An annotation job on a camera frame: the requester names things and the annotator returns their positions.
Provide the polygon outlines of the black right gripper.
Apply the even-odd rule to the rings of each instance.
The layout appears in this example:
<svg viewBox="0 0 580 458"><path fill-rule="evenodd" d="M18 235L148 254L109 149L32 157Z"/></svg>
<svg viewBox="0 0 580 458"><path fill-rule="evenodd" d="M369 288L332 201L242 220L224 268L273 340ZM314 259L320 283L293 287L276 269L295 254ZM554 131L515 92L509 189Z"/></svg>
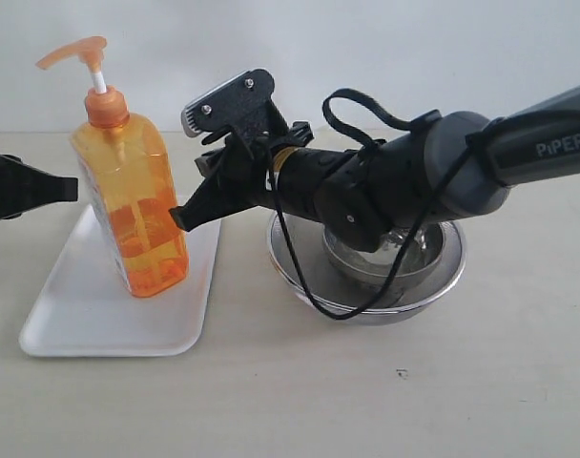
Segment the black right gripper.
<svg viewBox="0 0 580 458"><path fill-rule="evenodd" d="M309 148L313 132L306 121L223 138L222 147L195 160L202 183L183 205L169 210L179 229L191 232L255 207L322 219L316 194L347 161L346 151Z"/></svg>

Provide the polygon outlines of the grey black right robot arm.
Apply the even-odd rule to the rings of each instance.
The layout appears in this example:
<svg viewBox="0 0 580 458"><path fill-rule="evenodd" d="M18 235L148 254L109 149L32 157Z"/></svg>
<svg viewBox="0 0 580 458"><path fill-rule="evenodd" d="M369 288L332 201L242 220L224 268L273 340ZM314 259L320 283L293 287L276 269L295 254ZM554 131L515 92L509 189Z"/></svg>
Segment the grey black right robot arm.
<svg viewBox="0 0 580 458"><path fill-rule="evenodd" d="M385 235L491 214L518 185L580 174L580 85L495 119L471 111L430 111L401 120L351 89L336 97L363 105L397 130L376 138L322 110L357 146L312 146L309 123L287 123L268 92L240 93L228 83L206 94L213 107L182 114L189 136L222 146L197 159L202 182L171 210L191 231L254 207L322 224L350 248L373 252Z"/></svg>

